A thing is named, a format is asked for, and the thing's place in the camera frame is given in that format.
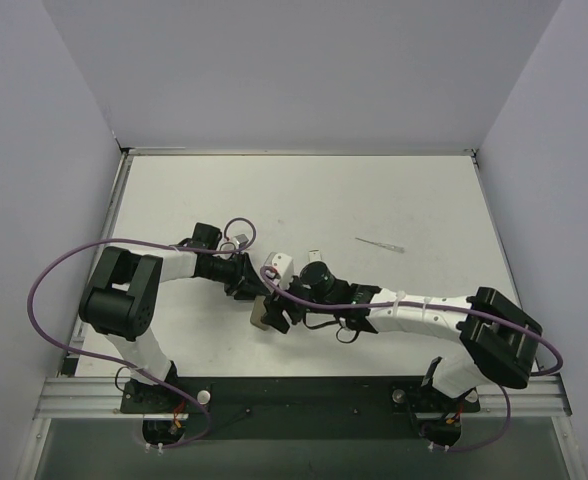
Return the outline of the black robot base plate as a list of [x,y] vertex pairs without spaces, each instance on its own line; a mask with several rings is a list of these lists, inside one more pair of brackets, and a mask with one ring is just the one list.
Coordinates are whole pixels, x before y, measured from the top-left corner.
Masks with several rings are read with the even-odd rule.
[[396,440],[415,438],[410,420],[477,413],[478,400],[452,400],[423,386],[419,376],[180,377],[180,390],[202,397],[211,417],[174,392],[129,381],[124,414],[173,419],[183,405],[182,430],[209,427],[211,440]]

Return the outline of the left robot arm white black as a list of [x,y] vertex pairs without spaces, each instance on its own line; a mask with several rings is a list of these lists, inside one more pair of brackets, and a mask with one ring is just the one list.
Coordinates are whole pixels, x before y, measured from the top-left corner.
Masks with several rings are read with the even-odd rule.
[[167,247],[107,246],[83,292],[80,319],[103,335],[127,363],[131,377],[145,384],[144,400],[157,411],[178,402],[175,365],[151,328],[158,291],[165,282],[204,279],[219,283],[236,300],[268,293],[246,250],[256,239],[231,236],[226,228],[197,223],[190,237]]

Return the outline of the white remote control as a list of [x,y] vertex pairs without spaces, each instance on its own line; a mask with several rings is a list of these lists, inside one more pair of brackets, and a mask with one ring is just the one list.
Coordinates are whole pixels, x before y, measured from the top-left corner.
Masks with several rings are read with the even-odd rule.
[[313,249],[313,250],[308,251],[308,262],[309,263],[322,262],[322,261],[323,261],[323,257],[322,257],[322,253],[319,249]]

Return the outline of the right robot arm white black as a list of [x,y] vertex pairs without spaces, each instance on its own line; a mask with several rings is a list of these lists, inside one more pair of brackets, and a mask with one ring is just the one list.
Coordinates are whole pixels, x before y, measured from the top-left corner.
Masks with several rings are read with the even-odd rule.
[[316,314],[354,336],[403,333],[451,342],[459,352],[437,355],[423,381],[451,399],[481,385],[529,383],[543,329],[494,288],[460,297],[409,295],[339,279],[322,261],[296,273],[283,257],[262,266],[260,277],[270,292],[262,321],[282,333]]

